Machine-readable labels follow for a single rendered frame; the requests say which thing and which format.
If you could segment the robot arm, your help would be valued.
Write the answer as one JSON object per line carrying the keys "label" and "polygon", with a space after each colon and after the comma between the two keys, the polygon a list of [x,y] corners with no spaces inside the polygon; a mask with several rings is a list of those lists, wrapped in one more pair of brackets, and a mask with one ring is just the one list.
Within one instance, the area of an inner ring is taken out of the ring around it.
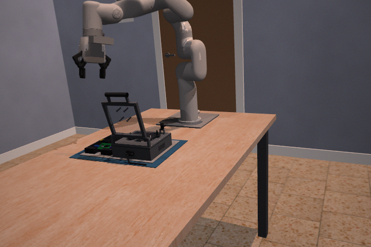
{"label": "robot arm", "polygon": [[114,45],[114,38],[105,37],[102,25],[115,24],[122,19],[135,18],[163,9],[163,16],[175,31],[177,55],[191,62],[181,62],[175,69],[179,89],[180,115],[178,122],[193,124],[198,116],[195,81],[207,74],[206,48],[202,41],[193,40],[189,20],[194,11],[186,0],[122,0],[112,4],[85,1],[82,5],[83,36],[90,43]]}

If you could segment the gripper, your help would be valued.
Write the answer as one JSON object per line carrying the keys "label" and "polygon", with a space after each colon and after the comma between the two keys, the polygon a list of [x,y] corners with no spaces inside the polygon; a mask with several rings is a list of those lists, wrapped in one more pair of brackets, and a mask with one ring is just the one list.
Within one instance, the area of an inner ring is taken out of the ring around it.
{"label": "gripper", "polygon": [[99,77],[105,79],[106,69],[111,62],[111,59],[105,54],[105,44],[90,43],[89,36],[80,38],[79,50],[78,53],[73,56],[73,60],[79,68],[80,78],[85,78],[84,66],[87,63],[98,63],[101,67],[99,70]]}

